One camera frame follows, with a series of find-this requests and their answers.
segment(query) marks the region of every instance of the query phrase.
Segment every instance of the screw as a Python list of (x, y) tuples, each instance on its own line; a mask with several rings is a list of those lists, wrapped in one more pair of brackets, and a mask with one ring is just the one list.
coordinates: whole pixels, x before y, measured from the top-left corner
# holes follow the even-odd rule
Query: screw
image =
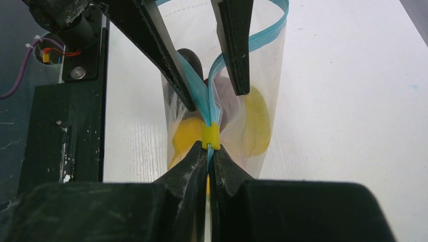
[(82, 79), (85, 74), (86, 70), (83, 67), (76, 67), (71, 71), (70, 76), (75, 80), (79, 80)]

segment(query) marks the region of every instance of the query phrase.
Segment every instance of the red wire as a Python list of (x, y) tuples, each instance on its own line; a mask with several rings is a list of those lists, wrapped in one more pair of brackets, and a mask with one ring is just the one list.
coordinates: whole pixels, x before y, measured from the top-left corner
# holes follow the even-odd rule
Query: red wire
[(60, 54), (62, 54), (65, 57), (72, 57), (72, 56), (77, 56), (80, 55), (82, 52), (80, 52), (80, 50), (77, 50), (76, 52), (65, 52), (65, 51), (61, 51), (57, 48), (44, 48), (42, 50), (43, 53), (49, 53), (50, 51), (55, 50), (57, 52), (59, 52)]

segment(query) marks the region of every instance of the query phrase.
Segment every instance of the wire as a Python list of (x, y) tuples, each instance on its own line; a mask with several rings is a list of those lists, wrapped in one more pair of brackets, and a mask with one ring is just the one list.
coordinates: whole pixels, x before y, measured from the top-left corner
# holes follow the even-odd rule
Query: wire
[(57, 48), (44, 48), (42, 50), (43, 53), (48, 53), (52, 50), (55, 50), (56, 52), (58, 52), (59, 54), (63, 55), (63, 56), (76, 56), (76, 55), (80, 55), (82, 52), (80, 52), (80, 50), (77, 50), (76, 52), (65, 52), (62, 50), (59, 50)]
[(60, 48), (60, 49), (64, 48), (64, 47), (63, 47), (63, 46), (61, 46), (58, 42), (56, 42), (55, 40), (50, 39), (50, 38), (40, 38), (40, 39), (35, 39), (35, 40), (30, 44), (30, 46), (31, 46), (31, 47), (29, 47), (29, 48), (28, 48), (28, 50), (27, 50), (27, 52), (25, 53), (24, 60), (22, 61), (21, 68), (19, 69), (19, 73), (18, 73), (18, 76), (17, 76), (17, 78), (16, 78), (16, 81), (15, 81), (15, 83), (14, 83), (13, 87), (12, 87), (12, 88), (7, 92), (7, 93), (5, 93), (5, 94), (3, 94), (3, 95), (0, 95), (0, 100), (6, 99), (6, 98), (8, 98), (8, 97), (12, 96), (12, 95), (13, 95), (13, 94), (18, 90), (19, 85), (20, 85), (20, 84), (21, 84), (21, 82), (22, 82), (22, 78), (24, 77), (25, 68), (27, 67), (28, 59), (30, 58), (31, 52), (33, 51), (33, 48), (34, 48), (38, 43), (40, 43), (41, 41), (49, 41), (49, 42), (51, 42), (52, 44), (56, 45), (56, 46), (57, 46), (58, 48)]

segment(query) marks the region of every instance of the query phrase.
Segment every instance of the yellow connector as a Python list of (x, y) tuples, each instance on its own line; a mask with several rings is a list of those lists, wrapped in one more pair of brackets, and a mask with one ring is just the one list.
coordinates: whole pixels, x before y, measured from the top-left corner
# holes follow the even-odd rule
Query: yellow connector
[(202, 148), (208, 149), (208, 144), (215, 150), (220, 150), (220, 127), (212, 123), (211, 127), (202, 127)]
[(43, 53), (41, 57), (42, 57), (43, 63), (49, 63), (50, 61), (49, 53)]
[(206, 198), (209, 201), (209, 176), (206, 177)]

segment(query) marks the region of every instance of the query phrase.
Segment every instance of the dark object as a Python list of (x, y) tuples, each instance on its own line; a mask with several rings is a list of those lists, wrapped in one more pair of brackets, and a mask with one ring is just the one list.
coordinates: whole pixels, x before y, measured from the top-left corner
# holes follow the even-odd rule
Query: dark object
[(161, 71), (190, 111), (196, 111), (192, 93), (155, 0), (92, 0)]
[(16, 207), (6, 241), (203, 241), (206, 156), (196, 143), (152, 184), (40, 186)]
[(250, 92), (248, 38), (253, 0), (211, 0), (217, 36), (235, 94)]
[[(206, 160), (198, 141), (152, 184), (38, 187), (16, 206), (6, 241), (203, 241)], [(361, 185), (255, 180), (223, 147), (209, 176), (213, 242), (394, 241)]]
[(400, 0), (400, 2), (428, 46), (428, 2), (424, 0)]
[(189, 62), (189, 65), (193, 67), (198, 76), (203, 80), (202, 64), (195, 52), (183, 48), (179, 49), (178, 53)]
[(212, 241), (395, 241), (362, 185), (255, 180), (225, 150), (210, 163)]
[(62, 183), (67, 175), (81, 182), (102, 181), (107, 28), (100, 42), (97, 79), (35, 88), (18, 195), (41, 184)]
[(67, 46), (83, 49), (91, 44), (94, 33), (82, 19), (87, 0), (23, 0), (34, 20), (62, 39)]
[[(66, 57), (64, 58), (64, 66), (63, 66), (63, 74), (62, 79), (65, 82), (74, 82), (76, 79), (72, 75), (72, 71), (76, 67), (82, 67), (85, 69), (85, 75), (84, 77), (78, 79), (79, 82), (81, 81), (87, 81), (87, 80), (96, 80), (98, 78), (98, 68), (100, 66), (100, 59), (99, 59), (99, 45), (101, 44), (100, 37), (101, 37), (101, 18), (102, 14), (99, 9), (97, 9), (95, 6), (89, 6), (87, 7), (80, 15), (77, 17), (77, 19), (81, 19), (82, 23), (84, 22), (84, 26), (79, 27), (80, 25), (71, 28), (70, 30), (64, 30), (61, 32), (60, 37), (66, 37), (70, 36), (70, 39), (73, 39), (74, 32), (78, 31), (81, 32), (81, 34), (76, 35), (76, 38), (81, 37), (82, 35), (85, 35), (85, 30), (91, 30), (92, 34), (94, 36), (94, 39), (92, 40), (91, 44), (84, 48), (79, 48), (81, 51), (80, 55), (73, 56), (73, 57)], [(74, 48), (69, 48), (67, 46), (66, 49), (67, 52), (75, 51)]]
[[(92, 18), (92, 16), (88, 14), (89, 11), (87, 10), (90, 8), (91, 7), (86, 8), (85, 11), (79, 14), (70, 25), (57, 33), (59, 38), (72, 43), (72, 45), (68, 45), (69, 49), (72, 51), (86, 49), (96, 40), (95, 35), (99, 34), (99, 28), (97, 27), (99, 26), (99, 19), (101, 19), (101, 16), (98, 14), (99, 11), (93, 11), (96, 16)], [(94, 23), (95, 20), (97, 20), (97, 23), (94, 25), (89, 23), (88, 20), (91, 23)]]

